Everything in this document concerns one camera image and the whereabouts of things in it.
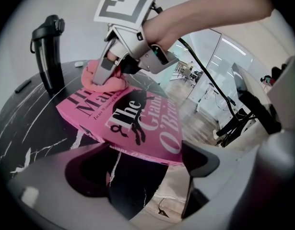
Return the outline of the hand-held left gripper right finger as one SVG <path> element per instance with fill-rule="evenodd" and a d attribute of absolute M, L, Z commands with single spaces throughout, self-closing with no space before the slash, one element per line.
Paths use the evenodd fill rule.
<path fill-rule="evenodd" d="M 295 131 L 239 152 L 182 142 L 183 227 L 295 227 Z"/>

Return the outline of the pink cloth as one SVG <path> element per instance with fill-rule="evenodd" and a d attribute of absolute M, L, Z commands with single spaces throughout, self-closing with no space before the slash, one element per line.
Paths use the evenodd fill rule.
<path fill-rule="evenodd" d="M 120 66 L 116 68 L 111 77 L 103 84 L 96 85 L 93 83 L 94 72 L 97 70 L 99 60 L 90 60 L 88 65 L 83 69 L 81 83 L 83 87 L 94 92 L 116 92 L 126 89 L 129 86 L 128 81 L 121 72 Z"/>

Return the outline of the black thermos bottle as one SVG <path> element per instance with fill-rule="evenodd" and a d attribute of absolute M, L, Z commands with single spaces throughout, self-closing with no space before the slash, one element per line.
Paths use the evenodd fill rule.
<path fill-rule="evenodd" d="M 60 61 L 60 36 L 64 29 L 64 20 L 50 15 L 32 32 L 30 52 L 35 54 L 41 80 L 49 94 L 56 94 L 65 86 Z"/>

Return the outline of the person's right forearm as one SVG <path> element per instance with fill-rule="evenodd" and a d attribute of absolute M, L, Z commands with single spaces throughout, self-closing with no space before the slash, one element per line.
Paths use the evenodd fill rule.
<path fill-rule="evenodd" d="M 168 50 L 181 37 L 205 29 L 259 21 L 271 16 L 271 0 L 189 0 L 147 20 L 150 44 Z"/>

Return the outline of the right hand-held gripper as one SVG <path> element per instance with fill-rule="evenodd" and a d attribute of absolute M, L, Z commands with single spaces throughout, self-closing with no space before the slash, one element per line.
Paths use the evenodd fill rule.
<path fill-rule="evenodd" d="M 171 52 L 147 43 L 142 26 L 153 9 L 159 11 L 155 0 L 100 0 L 94 21 L 107 23 L 108 32 L 94 84 L 104 85 L 120 63 L 134 60 L 138 68 L 157 74 L 178 62 Z"/>

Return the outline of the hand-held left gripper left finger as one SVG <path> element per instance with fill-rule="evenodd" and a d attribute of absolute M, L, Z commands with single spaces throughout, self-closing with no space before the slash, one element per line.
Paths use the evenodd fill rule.
<path fill-rule="evenodd" d="M 98 143 L 38 159 L 7 188 L 40 228 L 133 228 L 110 204 L 104 169 L 94 162 L 106 148 Z"/>

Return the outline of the black pen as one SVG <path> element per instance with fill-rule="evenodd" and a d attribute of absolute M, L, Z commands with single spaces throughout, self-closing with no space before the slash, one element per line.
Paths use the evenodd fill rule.
<path fill-rule="evenodd" d="M 27 85 L 29 85 L 32 81 L 30 79 L 25 80 L 21 85 L 19 85 L 14 92 L 20 93 Z"/>

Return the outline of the pink book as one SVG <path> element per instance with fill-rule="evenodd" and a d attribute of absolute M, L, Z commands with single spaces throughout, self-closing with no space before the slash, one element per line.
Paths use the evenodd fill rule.
<path fill-rule="evenodd" d="M 182 164 L 179 113 L 165 97 L 134 86 L 103 93 L 82 88 L 56 108 L 75 128 L 117 151 L 159 164 Z"/>

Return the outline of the black marble round table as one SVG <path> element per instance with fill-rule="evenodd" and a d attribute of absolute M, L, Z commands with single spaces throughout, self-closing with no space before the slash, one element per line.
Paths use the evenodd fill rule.
<path fill-rule="evenodd" d="M 7 195 L 2 202 L 9 212 L 28 219 L 8 190 L 8 182 L 38 159 L 100 143 L 58 112 L 59 103 L 83 88 L 82 68 L 74 62 L 64 63 L 62 73 L 65 86 L 58 93 L 49 94 L 40 75 L 35 75 L 20 93 L 12 94 L 0 113 L 0 186 Z M 142 72 L 128 75 L 127 80 L 130 86 L 167 98 L 159 84 Z M 108 148 L 94 162 L 104 169 L 110 204 L 129 221 L 149 206 L 167 171 L 179 165 L 139 159 L 104 143 Z"/>

